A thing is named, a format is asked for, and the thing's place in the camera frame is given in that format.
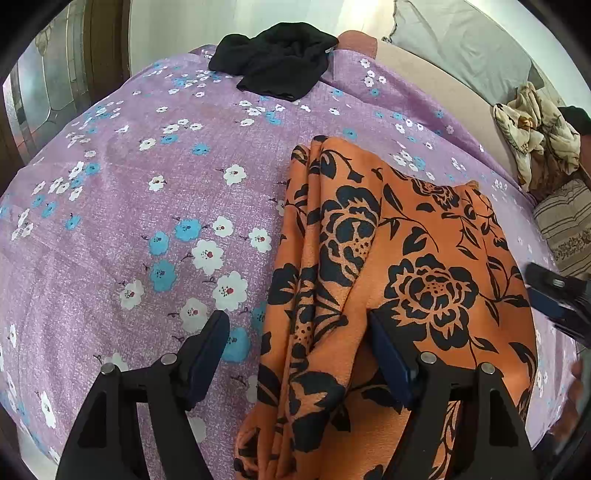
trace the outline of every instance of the floor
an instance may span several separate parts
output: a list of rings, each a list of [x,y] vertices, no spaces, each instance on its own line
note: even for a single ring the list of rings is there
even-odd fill
[[[567,105],[591,115],[591,91],[560,43],[517,0],[468,0],[528,52]],[[361,30],[376,38],[392,28],[392,0],[133,0],[129,26],[132,73],[160,58],[218,43],[229,33],[254,36],[280,21],[305,21],[339,35]],[[39,480],[54,480],[55,464],[20,439],[25,463]]]

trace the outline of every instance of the blue flower print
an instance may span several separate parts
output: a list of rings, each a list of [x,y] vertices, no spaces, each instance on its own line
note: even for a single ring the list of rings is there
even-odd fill
[[[70,218],[68,218],[68,220],[66,220],[66,230],[73,230],[74,228],[76,228],[80,223],[80,220],[82,220],[80,216],[72,215]]]
[[[57,208],[57,202],[48,203],[47,206],[41,212],[41,216],[43,218],[49,217],[54,212],[54,210],[56,208]]]
[[[425,170],[425,161],[421,157],[413,157],[413,163],[419,170]]]
[[[197,219],[181,220],[174,227],[174,236],[183,242],[190,242],[199,236],[201,223]]]
[[[207,153],[209,153],[209,147],[205,143],[200,143],[193,147],[194,155],[205,155]]]
[[[70,182],[70,187],[73,189],[78,188],[80,185],[82,185],[84,183],[84,177],[82,175],[78,175],[74,180],[72,180]]]
[[[267,309],[267,302],[262,301],[258,307],[252,309],[251,312],[251,326],[256,333],[262,335],[262,326],[265,323],[265,310]]]
[[[168,250],[168,235],[158,230],[150,239],[150,253],[154,256],[164,255]]]
[[[95,173],[100,172],[100,165],[98,163],[89,163],[85,168],[84,172],[87,175],[94,175]]]
[[[239,364],[246,360],[251,350],[251,340],[244,327],[237,327],[230,330],[228,342],[222,353],[222,360]]]
[[[31,208],[37,208],[39,205],[43,203],[43,200],[45,200],[45,195],[40,193],[35,197],[35,200],[31,202]]]
[[[150,280],[154,284],[154,291],[169,291],[176,279],[174,265],[168,260],[159,260],[152,265]]]
[[[162,143],[162,145],[168,145],[171,143],[174,143],[178,140],[178,135],[166,135],[166,137],[162,137],[160,139],[160,143]]]
[[[343,128],[343,133],[346,137],[349,137],[351,140],[355,140],[357,138],[357,132],[352,128]]]

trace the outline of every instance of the orange floral fabric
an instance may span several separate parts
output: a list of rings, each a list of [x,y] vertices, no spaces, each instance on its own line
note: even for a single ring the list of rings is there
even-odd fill
[[[537,367],[531,309],[474,186],[407,177],[339,138],[295,148],[238,479],[382,478],[409,412],[366,340],[371,309],[449,365],[494,364],[525,418]],[[458,408],[449,404],[431,478],[447,469]]]

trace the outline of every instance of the metal screw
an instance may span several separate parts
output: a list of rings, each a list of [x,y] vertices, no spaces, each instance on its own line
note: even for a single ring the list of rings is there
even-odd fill
[[[163,365],[172,365],[177,361],[177,356],[174,353],[165,353],[161,358],[160,361]]]
[[[426,364],[432,365],[437,361],[437,357],[434,353],[423,352],[421,353],[421,360]]]
[[[489,362],[484,362],[480,368],[482,368],[482,371],[486,374],[492,375],[495,373],[495,366]]]
[[[102,373],[103,375],[109,375],[113,373],[114,370],[115,366],[112,363],[106,363],[100,366],[100,373]]]

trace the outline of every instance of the folded cloth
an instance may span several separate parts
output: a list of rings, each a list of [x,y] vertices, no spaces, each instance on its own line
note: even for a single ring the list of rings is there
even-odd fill
[[[279,23],[254,38],[226,35],[209,69],[244,75],[236,86],[259,95],[297,100],[329,66],[328,50],[339,41],[307,23]]]
[[[449,365],[500,368],[525,418],[535,330],[489,199],[475,183],[436,186],[318,136],[292,154],[237,478],[382,478],[409,412],[365,336],[370,309]],[[449,464],[458,408],[449,405],[431,478]]]

